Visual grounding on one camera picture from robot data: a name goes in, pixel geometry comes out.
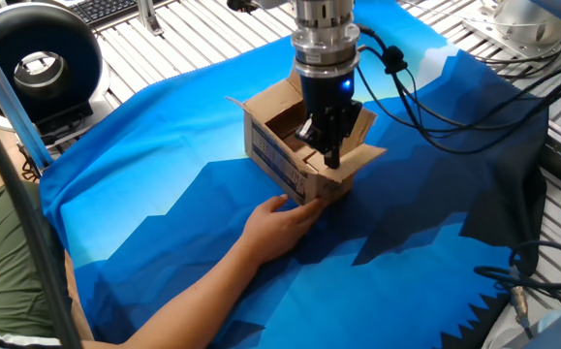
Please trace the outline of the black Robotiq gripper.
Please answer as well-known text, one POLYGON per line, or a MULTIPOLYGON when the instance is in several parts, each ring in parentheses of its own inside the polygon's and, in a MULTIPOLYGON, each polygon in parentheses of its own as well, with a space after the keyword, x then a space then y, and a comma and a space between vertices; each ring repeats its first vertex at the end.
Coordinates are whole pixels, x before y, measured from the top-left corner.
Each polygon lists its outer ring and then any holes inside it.
POLYGON ((362 109, 361 102, 352 100, 355 72, 333 78, 299 78, 308 114, 295 136, 320 152, 327 167, 337 169, 342 143, 351 135, 362 109), (317 115, 330 109, 329 121, 317 115))

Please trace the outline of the person's bare hand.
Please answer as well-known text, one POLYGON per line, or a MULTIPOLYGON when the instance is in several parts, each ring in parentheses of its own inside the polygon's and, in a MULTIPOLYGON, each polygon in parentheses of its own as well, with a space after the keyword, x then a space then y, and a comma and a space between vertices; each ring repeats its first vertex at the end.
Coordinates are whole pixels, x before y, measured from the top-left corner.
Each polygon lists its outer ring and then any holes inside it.
POLYGON ((282 194, 258 205, 248 217, 231 253, 257 266, 272 261, 290 251, 327 207, 327 202, 315 199, 281 211, 288 200, 288 195, 282 194))

